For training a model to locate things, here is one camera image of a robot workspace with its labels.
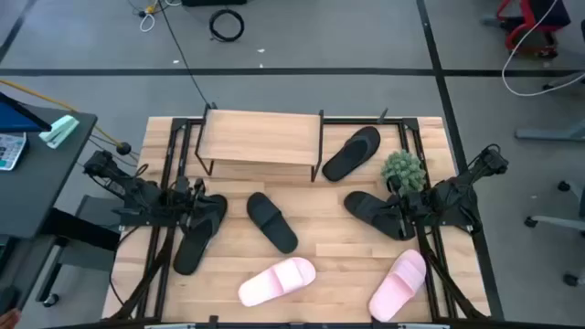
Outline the person's hand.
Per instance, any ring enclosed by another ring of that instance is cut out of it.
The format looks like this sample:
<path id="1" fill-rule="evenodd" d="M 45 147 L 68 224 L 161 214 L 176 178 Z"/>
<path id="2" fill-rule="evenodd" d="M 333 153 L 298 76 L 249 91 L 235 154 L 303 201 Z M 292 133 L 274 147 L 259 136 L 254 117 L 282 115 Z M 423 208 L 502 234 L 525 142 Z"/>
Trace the person's hand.
<path id="1" fill-rule="evenodd" d="M 0 329 L 15 329 L 20 320 L 21 312 L 12 309 L 7 313 L 0 315 Z"/>

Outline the office chair base with casters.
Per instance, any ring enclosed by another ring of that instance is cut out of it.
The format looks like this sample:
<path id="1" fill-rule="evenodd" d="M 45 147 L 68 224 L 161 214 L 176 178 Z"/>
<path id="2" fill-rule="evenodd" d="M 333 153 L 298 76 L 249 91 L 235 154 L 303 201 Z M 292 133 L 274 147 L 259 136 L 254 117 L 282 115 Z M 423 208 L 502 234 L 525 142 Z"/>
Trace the office chair base with casters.
<path id="1" fill-rule="evenodd" d="M 575 218 L 557 218 L 546 215 L 527 216 L 524 224 L 528 228 L 535 228 L 538 223 L 548 223 L 563 228 L 577 230 L 585 239 L 585 187 L 574 182 L 561 180 L 557 184 L 557 190 L 561 193 L 571 193 L 577 200 L 577 216 Z M 585 286 L 585 268 L 580 274 L 565 272 L 562 281 L 569 287 Z"/>

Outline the green plant in patterned pot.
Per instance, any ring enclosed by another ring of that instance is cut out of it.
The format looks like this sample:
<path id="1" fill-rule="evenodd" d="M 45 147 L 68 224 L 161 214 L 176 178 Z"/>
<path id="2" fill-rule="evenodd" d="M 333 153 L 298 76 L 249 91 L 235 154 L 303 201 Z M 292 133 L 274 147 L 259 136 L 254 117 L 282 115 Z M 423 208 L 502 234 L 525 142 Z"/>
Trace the green plant in patterned pot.
<path id="1" fill-rule="evenodd" d="M 394 152 L 384 162 L 381 176 L 388 181 L 392 176 L 399 179 L 399 193 L 421 192 L 426 183 L 426 172 L 419 157 L 406 150 Z"/>

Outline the white calculator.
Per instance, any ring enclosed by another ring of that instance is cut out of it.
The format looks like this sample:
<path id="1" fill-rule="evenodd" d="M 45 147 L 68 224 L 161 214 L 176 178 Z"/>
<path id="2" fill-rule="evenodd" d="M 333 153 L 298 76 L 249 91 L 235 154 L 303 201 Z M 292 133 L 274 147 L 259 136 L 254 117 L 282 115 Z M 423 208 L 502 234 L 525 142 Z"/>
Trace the white calculator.
<path id="1" fill-rule="evenodd" d="M 12 171 L 26 147 L 26 133 L 0 133 L 0 171 Z"/>

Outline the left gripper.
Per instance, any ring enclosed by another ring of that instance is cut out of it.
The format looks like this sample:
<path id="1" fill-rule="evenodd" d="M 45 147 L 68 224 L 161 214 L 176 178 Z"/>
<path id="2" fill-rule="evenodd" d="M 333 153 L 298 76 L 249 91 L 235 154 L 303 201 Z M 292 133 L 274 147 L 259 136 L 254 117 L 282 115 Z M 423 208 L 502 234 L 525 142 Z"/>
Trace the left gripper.
<path id="1" fill-rule="evenodd" d="M 193 231 L 192 225 L 197 225 L 202 217 L 202 199 L 206 194 L 205 189 L 193 190 L 192 194 L 175 207 L 176 224 L 182 225 L 184 235 L 189 235 Z M 212 212 L 208 215 L 210 224 L 210 235 L 215 236 L 220 226 L 220 215 L 218 212 Z"/>

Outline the red and black chair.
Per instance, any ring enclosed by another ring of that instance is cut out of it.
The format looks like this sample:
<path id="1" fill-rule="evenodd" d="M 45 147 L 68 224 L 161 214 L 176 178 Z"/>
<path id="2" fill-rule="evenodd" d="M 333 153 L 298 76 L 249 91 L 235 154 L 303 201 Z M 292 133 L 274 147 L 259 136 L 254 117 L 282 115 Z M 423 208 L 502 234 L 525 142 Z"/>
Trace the red and black chair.
<path id="1" fill-rule="evenodd" d="M 481 23 L 505 31 L 505 47 L 512 53 L 553 59 L 558 55 L 555 33 L 571 23 L 563 0 L 519 0 L 520 15 L 504 16 L 513 0 L 502 0 L 494 16 Z"/>

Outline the mint green stapler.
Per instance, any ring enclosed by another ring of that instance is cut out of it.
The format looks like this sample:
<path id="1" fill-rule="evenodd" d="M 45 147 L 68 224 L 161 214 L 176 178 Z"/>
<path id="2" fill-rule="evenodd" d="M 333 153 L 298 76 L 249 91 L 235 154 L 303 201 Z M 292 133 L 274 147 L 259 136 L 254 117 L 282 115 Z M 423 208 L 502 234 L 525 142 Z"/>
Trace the mint green stapler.
<path id="1" fill-rule="evenodd" d="M 71 115 L 65 115 L 51 124 L 49 132 L 42 132 L 39 139 L 51 149 L 57 149 L 77 128 L 80 122 Z"/>

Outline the grey table base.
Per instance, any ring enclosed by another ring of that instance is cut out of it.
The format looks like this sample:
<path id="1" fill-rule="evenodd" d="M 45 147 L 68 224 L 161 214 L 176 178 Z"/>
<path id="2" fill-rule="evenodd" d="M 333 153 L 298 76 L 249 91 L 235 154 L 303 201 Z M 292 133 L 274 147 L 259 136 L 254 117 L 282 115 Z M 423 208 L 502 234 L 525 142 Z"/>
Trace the grey table base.
<path id="1" fill-rule="evenodd" d="M 585 70 L 546 83 L 542 86 L 542 92 L 548 93 L 553 90 L 559 90 L 574 83 L 585 85 Z M 585 119 L 565 129 L 516 129 L 515 138 L 518 140 L 585 143 Z"/>

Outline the laptop with blue screen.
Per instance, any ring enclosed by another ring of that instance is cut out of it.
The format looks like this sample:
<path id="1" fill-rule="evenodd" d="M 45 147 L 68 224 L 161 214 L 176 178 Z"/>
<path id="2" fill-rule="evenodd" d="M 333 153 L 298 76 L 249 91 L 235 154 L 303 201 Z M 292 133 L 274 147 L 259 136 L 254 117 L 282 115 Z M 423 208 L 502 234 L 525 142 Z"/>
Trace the laptop with blue screen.
<path id="1" fill-rule="evenodd" d="M 0 133 L 49 132 L 51 125 L 0 92 Z"/>

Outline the black slide sandal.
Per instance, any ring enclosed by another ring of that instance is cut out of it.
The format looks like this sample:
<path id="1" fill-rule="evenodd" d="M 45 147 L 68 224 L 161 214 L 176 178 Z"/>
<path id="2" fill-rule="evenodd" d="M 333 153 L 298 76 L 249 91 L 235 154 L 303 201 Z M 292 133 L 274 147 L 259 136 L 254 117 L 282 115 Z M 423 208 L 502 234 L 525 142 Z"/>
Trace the black slide sandal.
<path id="1" fill-rule="evenodd" d="M 253 193 L 247 202 L 250 220 L 281 253 L 289 254 L 298 246 L 298 238 L 280 209 L 263 193 Z"/>
<path id="2" fill-rule="evenodd" d="M 217 235 L 210 235 L 208 215 L 218 212 L 221 225 L 227 213 L 228 200 L 222 195 L 204 196 L 200 205 L 202 217 L 197 225 L 192 225 L 193 231 L 189 235 L 183 234 L 173 262 L 175 272 L 181 275 L 191 275 L 197 270 L 207 245 Z"/>
<path id="3" fill-rule="evenodd" d="M 410 228 L 406 227 L 408 239 L 401 239 L 399 220 L 402 214 L 399 197 L 392 195 L 384 201 L 363 191 L 354 191 L 344 199 L 344 207 L 355 218 L 367 223 L 394 240 L 410 240 Z"/>
<path id="4" fill-rule="evenodd" d="M 330 182 L 342 180 L 377 152 L 380 141 L 380 133 L 374 126 L 359 129 L 325 163 L 322 169 L 324 177 Z"/>

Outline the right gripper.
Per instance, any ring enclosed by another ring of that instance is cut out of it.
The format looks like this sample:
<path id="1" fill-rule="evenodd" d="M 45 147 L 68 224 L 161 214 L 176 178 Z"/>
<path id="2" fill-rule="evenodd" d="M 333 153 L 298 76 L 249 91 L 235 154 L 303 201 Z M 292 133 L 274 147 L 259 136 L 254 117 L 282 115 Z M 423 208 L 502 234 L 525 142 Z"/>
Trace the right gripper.
<path id="1" fill-rule="evenodd" d="M 410 235 L 418 236 L 418 227 L 424 227 L 428 219 L 428 192 L 399 193 L 399 207 L 402 218 L 399 220 L 399 234 L 401 239 L 408 239 Z"/>

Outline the grey desk foot with caster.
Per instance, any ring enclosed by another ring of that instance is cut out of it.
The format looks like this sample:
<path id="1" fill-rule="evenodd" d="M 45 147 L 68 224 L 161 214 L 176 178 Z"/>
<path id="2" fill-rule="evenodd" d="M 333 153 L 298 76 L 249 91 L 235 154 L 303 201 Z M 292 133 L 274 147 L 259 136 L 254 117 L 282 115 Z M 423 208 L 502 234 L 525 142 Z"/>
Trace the grey desk foot with caster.
<path id="1" fill-rule="evenodd" d="M 122 201 L 118 199 L 84 196 L 73 217 L 115 233 L 115 244 L 117 244 L 121 236 L 121 220 L 113 210 L 121 205 Z M 115 255 L 115 250 L 96 247 L 75 239 L 58 238 L 56 245 L 58 246 L 57 256 L 49 263 L 48 273 L 36 297 L 36 301 L 41 302 L 45 307 L 54 306 L 59 302 L 59 295 L 53 292 L 53 286 L 64 265 L 110 271 Z"/>

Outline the pink slide sandal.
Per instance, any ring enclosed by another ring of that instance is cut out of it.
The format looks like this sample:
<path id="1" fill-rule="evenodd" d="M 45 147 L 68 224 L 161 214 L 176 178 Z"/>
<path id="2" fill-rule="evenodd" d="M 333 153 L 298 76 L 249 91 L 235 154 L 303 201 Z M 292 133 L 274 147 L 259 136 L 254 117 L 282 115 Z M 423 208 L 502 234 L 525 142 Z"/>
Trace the pink slide sandal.
<path id="1" fill-rule="evenodd" d="M 389 322 L 416 295 L 425 282 L 426 272 L 424 258 L 418 251 L 402 252 L 368 303 L 371 316 L 382 323 Z"/>
<path id="2" fill-rule="evenodd" d="M 243 282 L 238 290 L 239 300 L 246 307 L 257 306 L 298 291 L 315 278 L 316 269 L 309 260 L 291 257 Z"/>

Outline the dark grey desk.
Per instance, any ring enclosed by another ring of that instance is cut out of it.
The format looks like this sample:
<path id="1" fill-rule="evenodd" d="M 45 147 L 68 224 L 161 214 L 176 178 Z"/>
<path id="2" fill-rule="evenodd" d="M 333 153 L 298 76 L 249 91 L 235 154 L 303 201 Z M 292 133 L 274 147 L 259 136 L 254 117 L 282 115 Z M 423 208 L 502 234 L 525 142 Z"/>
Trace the dark grey desk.
<path id="1" fill-rule="evenodd" d="M 12 171 L 0 171 L 0 235 L 31 239 L 37 235 L 91 135 L 97 116 L 73 115 L 79 125 L 56 149 L 37 133 Z"/>

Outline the wooden shelf with black frame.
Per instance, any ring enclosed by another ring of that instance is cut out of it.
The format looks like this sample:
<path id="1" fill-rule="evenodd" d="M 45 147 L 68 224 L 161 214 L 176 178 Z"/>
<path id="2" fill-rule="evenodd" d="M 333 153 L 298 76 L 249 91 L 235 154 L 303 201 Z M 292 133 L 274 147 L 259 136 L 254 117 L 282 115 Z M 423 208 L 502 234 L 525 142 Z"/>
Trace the wooden shelf with black frame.
<path id="1" fill-rule="evenodd" d="M 323 159 L 324 111 L 298 114 L 208 109 L 195 156 L 208 175 L 216 161 L 304 165 L 314 181 Z"/>

